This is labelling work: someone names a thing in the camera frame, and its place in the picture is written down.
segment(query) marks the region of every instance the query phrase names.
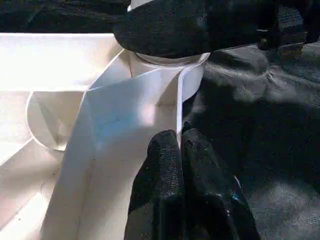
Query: white tray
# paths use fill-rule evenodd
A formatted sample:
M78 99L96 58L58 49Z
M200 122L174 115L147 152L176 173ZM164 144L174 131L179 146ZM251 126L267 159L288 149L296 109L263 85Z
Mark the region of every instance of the white tray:
M18 112L29 128L0 165L0 239L122 239L148 143L161 130L180 135L182 102L198 90L209 55L159 66L121 50L112 34L3 34L0 41L9 46L0 46L0 58L9 59L0 77L10 82L8 94L23 95L26 111ZM10 48L17 59L30 57L14 61ZM36 183L13 185L14 175L33 170Z

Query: white divider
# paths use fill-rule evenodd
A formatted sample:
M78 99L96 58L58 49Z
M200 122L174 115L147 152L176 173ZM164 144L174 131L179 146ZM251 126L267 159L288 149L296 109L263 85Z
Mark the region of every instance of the white divider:
M149 141L162 130L181 131L182 102L197 91L208 56L154 67L131 54L121 52L84 94L42 240L123 239Z
M121 49L111 33L0 33L0 89L85 91Z
M62 155L51 152L30 139L0 165L0 229L36 193L41 192L46 178L59 169L60 157Z

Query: gloved hand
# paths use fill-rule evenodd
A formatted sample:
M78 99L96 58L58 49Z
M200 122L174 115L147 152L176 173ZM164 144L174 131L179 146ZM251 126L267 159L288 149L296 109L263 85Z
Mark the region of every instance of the gloved hand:
M241 188L195 129L158 133L132 187L126 240L259 240Z
M280 6L289 7L281 16ZM320 0L153 0L128 12L113 32L130 51L182 58L257 42L277 48L305 30L302 42L313 43L319 23ZM286 42L288 34L294 36Z

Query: black fabric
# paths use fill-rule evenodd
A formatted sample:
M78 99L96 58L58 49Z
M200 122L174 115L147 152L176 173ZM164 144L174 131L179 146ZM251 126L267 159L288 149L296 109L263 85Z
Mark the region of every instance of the black fabric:
M186 233L181 154L172 130L155 135L134 179L125 240L182 240Z
M212 53L183 114L239 180L261 239L320 239L319 42L289 58Z
M259 240L238 181L197 129L182 135L182 166L191 239Z
M111 33L130 0L1 0L0 32Z
M113 32L132 52L182 58L253 43L277 48L305 31L299 43L316 42L319 16L320 0L156 0L128 12Z

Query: white plastic part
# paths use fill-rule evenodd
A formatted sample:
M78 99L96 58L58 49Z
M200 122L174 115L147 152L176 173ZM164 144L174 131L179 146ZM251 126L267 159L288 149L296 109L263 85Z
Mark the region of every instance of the white plastic part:
M82 96L82 91L32 92L27 102L26 121L34 140L48 149L64 151Z
M42 240L123 239L148 143L162 130L180 135L182 102L198 90L205 60L151 67L124 50L111 61L82 99Z
M42 185L63 157L31 139L25 121L29 94L0 91L0 240L36 239L49 203Z
M42 186L47 179L57 174L62 156L61 153L46 150L30 139L0 165L1 240L32 239L30 236L39 231L42 222L37 222L36 225L28 224L37 221L41 216L37 211L26 215L23 209L35 195L41 194ZM43 211L48 203L47 200L41 215L44 215ZM40 205L34 206L34 209L39 210Z
M130 9L135 9L143 4L151 2L153 0L131 0Z
M85 91L120 51L107 34L0 34L2 91Z

